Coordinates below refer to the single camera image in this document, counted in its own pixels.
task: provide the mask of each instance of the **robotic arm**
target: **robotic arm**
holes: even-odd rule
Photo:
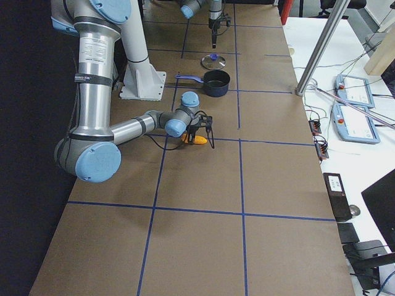
[[[195,133],[202,121],[206,121],[205,127],[210,129],[212,119],[199,114],[199,98],[194,92],[182,95],[181,105],[175,112],[149,111],[109,126],[116,40],[122,38],[124,41],[130,62],[130,85],[135,87],[130,88],[131,91],[137,91],[139,98],[144,99],[151,91],[159,93],[156,89],[158,76],[162,76],[160,89],[164,84],[165,74],[156,72],[149,64],[137,0],[52,0],[51,5],[54,28],[80,38],[78,73],[75,75],[77,123],[55,149],[55,160],[61,168],[84,181],[100,183],[111,178],[120,166],[118,144],[156,128],[163,128],[176,138],[186,130]],[[137,6],[135,15],[131,13],[132,6]],[[134,43],[138,45],[131,45],[130,35],[137,37]]]
[[[206,4],[209,5],[209,28],[211,29],[212,48],[216,48],[217,36],[222,34],[218,33],[221,23],[225,22],[227,28],[230,27],[230,17],[227,14],[223,14],[222,0],[181,0],[181,12],[187,19],[190,19]]]

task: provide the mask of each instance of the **red object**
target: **red object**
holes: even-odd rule
[[[281,12],[281,23],[283,25],[286,24],[286,19],[289,16],[289,12],[291,11],[293,2],[294,2],[294,0],[285,0],[285,2],[284,2],[283,11]]]

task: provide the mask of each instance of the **white table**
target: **white table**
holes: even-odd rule
[[[284,26],[287,43],[294,49],[291,57],[298,80],[304,71],[303,68],[298,67],[307,65],[325,26],[325,22],[326,20],[317,18],[289,18]],[[346,20],[342,20],[322,56],[319,66],[343,64],[349,60],[356,59],[363,52],[364,47],[359,42],[351,26]],[[372,83],[370,87],[374,94],[391,95],[384,81],[374,82],[380,79],[379,76],[366,74],[364,65],[368,60],[368,55],[363,56],[355,64],[350,75],[367,78]],[[324,90],[333,89],[336,76],[349,64],[317,68],[313,78],[317,80],[319,88]],[[374,97],[374,101],[376,107],[372,110],[390,118],[395,118],[394,99]],[[378,239],[385,245],[386,242],[373,221],[361,192],[395,168],[395,130],[388,127],[377,128],[381,142],[375,145],[341,141],[333,124],[331,123],[328,126],[332,103],[333,99],[324,94],[316,91],[306,91],[306,104],[324,109],[328,117],[321,120],[322,135],[327,139],[329,147],[329,159],[322,162],[322,172],[339,173],[348,203],[360,208],[361,214],[349,221],[353,223],[360,241]],[[324,111],[314,110],[320,114],[321,118],[325,116]],[[353,277],[352,280],[355,294],[362,295],[362,290],[356,277]]]

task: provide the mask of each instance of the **blue cable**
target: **blue cable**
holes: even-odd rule
[[[393,271],[393,273],[391,273],[384,281],[383,285],[380,287],[380,290],[377,292],[376,296],[379,296],[379,294],[383,291],[384,286],[387,284],[387,282],[389,281],[389,279],[392,278],[392,276],[395,274],[395,271]]]

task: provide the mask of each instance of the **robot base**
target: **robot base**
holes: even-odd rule
[[[127,100],[160,101],[163,95],[166,72],[157,72],[150,64],[152,83],[143,81],[139,70],[135,70],[135,75],[131,74],[128,65],[125,73],[124,86],[120,97]]]

